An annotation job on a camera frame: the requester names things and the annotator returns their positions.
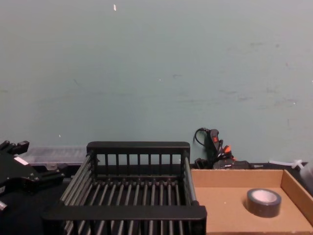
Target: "white plastic tube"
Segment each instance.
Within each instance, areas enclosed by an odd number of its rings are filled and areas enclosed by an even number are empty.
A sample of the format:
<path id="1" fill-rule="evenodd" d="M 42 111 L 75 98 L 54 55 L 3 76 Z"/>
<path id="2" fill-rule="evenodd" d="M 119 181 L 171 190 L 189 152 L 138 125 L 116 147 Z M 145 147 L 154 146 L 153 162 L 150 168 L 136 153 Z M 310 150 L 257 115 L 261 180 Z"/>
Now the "white plastic tube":
<path id="1" fill-rule="evenodd" d="M 308 190 L 313 194 L 313 163 L 308 163 L 300 171 L 300 176 L 308 187 Z"/>
<path id="2" fill-rule="evenodd" d="M 285 162 L 269 160 L 268 163 L 272 163 L 272 164 L 276 164 L 276 165 L 291 166 L 292 168 L 296 168 L 297 166 L 299 166 L 300 169 L 303 169 L 302 160 L 294 160 L 293 163 L 285 163 Z"/>

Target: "orange part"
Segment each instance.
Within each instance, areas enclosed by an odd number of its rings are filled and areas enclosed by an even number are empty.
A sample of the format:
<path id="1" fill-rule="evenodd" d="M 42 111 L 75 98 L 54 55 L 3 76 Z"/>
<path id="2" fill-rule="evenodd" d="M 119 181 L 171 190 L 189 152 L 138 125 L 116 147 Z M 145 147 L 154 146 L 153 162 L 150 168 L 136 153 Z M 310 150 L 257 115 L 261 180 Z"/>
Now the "orange part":
<path id="1" fill-rule="evenodd" d="M 213 136 L 213 142 L 217 143 L 219 141 L 219 138 L 217 138 L 216 136 Z"/>
<path id="2" fill-rule="evenodd" d="M 226 145 L 224 148 L 224 153 L 229 153 L 231 151 L 230 145 Z"/>

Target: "power cord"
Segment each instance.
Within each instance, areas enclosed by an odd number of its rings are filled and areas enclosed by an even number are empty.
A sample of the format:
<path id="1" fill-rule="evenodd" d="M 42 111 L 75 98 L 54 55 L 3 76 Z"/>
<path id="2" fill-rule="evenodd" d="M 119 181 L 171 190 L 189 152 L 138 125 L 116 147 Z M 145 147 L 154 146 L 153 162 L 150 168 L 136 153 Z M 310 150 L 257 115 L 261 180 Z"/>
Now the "power cord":
<path id="1" fill-rule="evenodd" d="M 198 132 L 205 132 L 206 134 L 209 133 L 209 129 L 205 128 L 205 127 L 202 127 L 202 128 L 199 128 L 198 130 L 196 130 L 195 134 L 194 134 L 194 141 L 196 140 L 198 142 L 198 144 L 202 145 L 203 147 L 206 147 L 204 143 L 201 143 L 198 138 L 197 138 L 197 133 Z"/>

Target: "metal rod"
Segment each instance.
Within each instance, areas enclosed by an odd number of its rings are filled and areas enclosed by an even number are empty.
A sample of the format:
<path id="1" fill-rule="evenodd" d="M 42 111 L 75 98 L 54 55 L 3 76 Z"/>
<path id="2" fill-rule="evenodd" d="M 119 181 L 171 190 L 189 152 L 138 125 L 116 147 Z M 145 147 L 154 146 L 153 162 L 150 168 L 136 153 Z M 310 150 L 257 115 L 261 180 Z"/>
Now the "metal rod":
<path id="1" fill-rule="evenodd" d="M 90 174 L 88 174 L 86 178 L 83 179 L 81 185 L 78 187 L 77 193 L 75 194 L 73 200 L 70 202 L 69 205 L 75 205 L 75 203 L 78 202 L 78 199 L 85 195 L 85 193 L 87 192 L 86 182 L 88 182 L 87 184 L 89 185 L 92 181 L 92 178 L 90 178 L 89 176 Z"/>
<path id="2" fill-rule="evenodd" d="M 155 192 L 156 192 L 156 185 L 152 185 L 152 192 L 151 192 L 151 206 L 155 204 Z M 149 235 L 153 235 L 153 220 L 149 221 Z"/>
<path id="3" fill-rule="evenodd" d="M 171 197 L 171 190 L 172 190 L 172 187 L 171 187 L 171 183 L 169 182 L 168 185 L 167 185 L 167 200 L 168 200 L 168 205 L 170 206 L 172 204 L 172 197 Z M 169 221 L 169 234 L 170 235 L 174 235 L 174 228 L 173 228 L 173 221 L 170 220 Z"/>
<path id="4" fill-rule="evenodd" d="M 96 191 L 95 191 L 95 193 L 94 193 L 94 195 L 93 195 L 91 201 L 89 202 L 89 205 L 90 205 L 90 206 L 93 205 L 93 203 L 94 203 L 94 201 L 95 201 L 95 199 L 96 199 L 96 197 L 97 197 L 97 194 L 98 194 L 99 189 L 100 189 L 100 184 L 98 184 L 97 189 L 96 189 Z M 85 225 L 85 221 L 82 221 L 82 223 L 80 224 L 79 229 L 78 229 L 78 233 L 79 233 L 79 234 L 82 232 L 82 230 L 83 230 L 83 228 L 84 228 L 84 225 Z"/>
<path id="5" fill-rule="evenodd" d="M 104 186 L 104 190 L 103 190 L 103 193 L 102 193 L 102 195 L 101 195 L 100 202 L 99 202 L 99 204 L 98 204 L 99 206 L 102 205 L 102 202 L 103 202 L 103 200 L 104 200 L 104 196 L 105 196 L 106 193 L 107 193 L 108 184 L 109 184 L 109 182 Z"/>
<path id="6" fill-rule="evenodd" d="M 180 206 L 180 198 L 179 198 L 179 189 L 178 189 L 178 184 L 175 184 L 175 191 L 176 191 L 176 201 L 177 205 Z M 182 221 L 179 221 L 179 235 L 183 235 L 183 227 L 182 227 Z"/>
<path id="7" fill-rule="evenodd" d="M 188 161 L 187 157 L 185 157 L 185 171 L 187 173 L 187 183 L 188 183 L 188 186 L 190 188 L 191 201 L 196 201 L 197 200 L 196 192 L 195 192 L 194 184 L 192 183 L 192 177 L 191 177 L 191 173 L 190 173 L 189 161 Z"/>
<path id="8" fill-rule="evenodd" d="M 126 199 L 125 199 L 125 206 L 128 205 L 129 197 L 131 195 L 131 190 L 132 190 L 132 184 L 129 184 L 128 185 L 128 189 L 127 189 Z M 119 224 L 117 235 L 121 235 L 122 234 L 124 224 L 125 224 L 125 227 L 126 227 L 127 226 L 127 222 L 122 220 L 121 223 Z"/>
<path id="9" fill-rule="evenodd" d="M 146 202 L 147 202 L 147 191 L 148 191 L 148 184 L 145 184 L 145 188 L 143 191 L 143 198 L 142 198 L 142 205 L 145 206 Z M 139 230 L 139 234 L 144 234 L 144 222 L 145 221 L 141 221 L 140 222 L 140 230 Z"/>
<path id="10" fill-rule="evenodd" d="M 82 186 L 84 186 L 84 188 L 81 190 L 81 193 L 78 193 L 76 195 L 80 195 L 77 200 L 73 200 L 71 203 L 70 203 L 70 206 L 75 206 L 75 205 L 83 205 L 85 202 L 84 202 L 84 198 L 87 198 L 88 197 L 88 194 L 92 188 L 92 185 L 90 184 L 91 183 L 91 178 L 88 179 L 88 181 L 85 183 L 85 184 L 82 184 Z M 73 223 L 71 221 L 67 221 L 66 225 L 65 225 L 65 230 L 67 230 L 67 234 L 70 235 L 72 233 L 72 230 L 73 230 Z"/>
<path id="11" fill-rule="evenodd" d="M 120 201 L 121 201 L 123 189 L 124 189 L 124 184 L 121 184 L 121 187 L 119 188 L 117 200 L 116 200 L 116 205 L 117 205 L 117 206 L 119 206 L 119 203 L 120 203 Z M 111 229 L 113 229 L 113 226 L 114 226 L 114 220 L 111 222 Z"/>
<path id="12" fill-rule="evenodd" d="M 82 180 L 88 175 L 88 167 L 86 167 L 82 174 L 78 177 L 76 183 L 73 185 L 71 192 L 69 193 L 68 197 L 66 198 L 66 200 L 64 201 L 64 204 L 67 206 L 73 199 L 73 196 L 75 195 L 75 193 L 77 192 L 78 187 L 81 185 Z"/>
<path id="13" fill-rule="evenodd" d="M 188 186 L 186 178 L 187 177 L 184 175 L 183 184 L 184 184 L 185 202 L 186 202 L 186 205 L 190 206 L 191 205 L 191 202 L 190 202 L 190 190 L 188 189 L 189 186 Z"/>
<path id="14" fill-rule="evenodd" d="M 143 199 L 142 199 L 142 205 L 145 206 L 146 205 L 146 201 L 147 201 L 147 191 L 148 191 L 148 184 L 145 184 L 145 189 L 143 191 Z"/>
<path id="15" fill-rule="evenodd" d="M 61 196 L 61 201 L 65 201 L 66 200 L 68 194 L 71 192 L 71 190 L 72 190 L 74 184 L 76 183 L 77 179 L 79 178 L 80 174 L 85 169 L 85 166 L 89 163 L 89 160 L 90 160 L 90 156 L 87 155 L 85 160 L 83 161 L 83 163 L 79 167 L 78 171 L 76 172 L 74 178 L 71 180 L 71 182 L 69 183 L 68 187 L 65 189 L 63 195 Z"/>
<path id="16" fill-rule="evenodd" d="M 134 203 L 133 203 L 134 206 L 137 205 L 138 194 L 139 194 L 139 184 L 136 185 L 136 191 L 135 191 Z M 128 235 L 132 235 L 133 234 L 133 227 L 134 227 L 134 221 L 132 220 L 130 222 L 130 224 L 129 224 Z"/>
<path id="17" fill-rule="evenodd" d="M 160 182 L 160 206 L 163 206 L 163 182 Z M 160 234 L 163 235 L 163 220 L 160 221 Z"/>
<path id="18" fill-rule="evenodd" d="M 113 195 L 114 195 L 114 192 L 115 192 L 115 188 L 116 188 L 116 184 L 114 184 L 113 187 L 112 187 L 112 190 L 111 190 L 111 193 L 110 193 L 110 196 L 109 196 L 108 206 L 111 205 L 112 198 L 113 198 Z M 105 221 L 102 220 L 100 225 L 99 225 L 99 229 L 98 229 L 97 235 L 101 235 L 104 223 L 105 223 Z"/>

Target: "duct tape roll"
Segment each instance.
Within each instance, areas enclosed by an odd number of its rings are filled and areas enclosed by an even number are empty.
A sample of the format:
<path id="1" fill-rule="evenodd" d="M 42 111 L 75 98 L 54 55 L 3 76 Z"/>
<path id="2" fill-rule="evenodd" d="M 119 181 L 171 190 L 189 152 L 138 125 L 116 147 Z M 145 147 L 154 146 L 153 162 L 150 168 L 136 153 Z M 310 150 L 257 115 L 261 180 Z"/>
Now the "duct tape roll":
<path id="1" fill-rule="evenodd" d="M 247 192 L 246 208 L 259 217 L 272 218 L 279 214 L 281 196 L 272 190 L 254 188 Z"/>

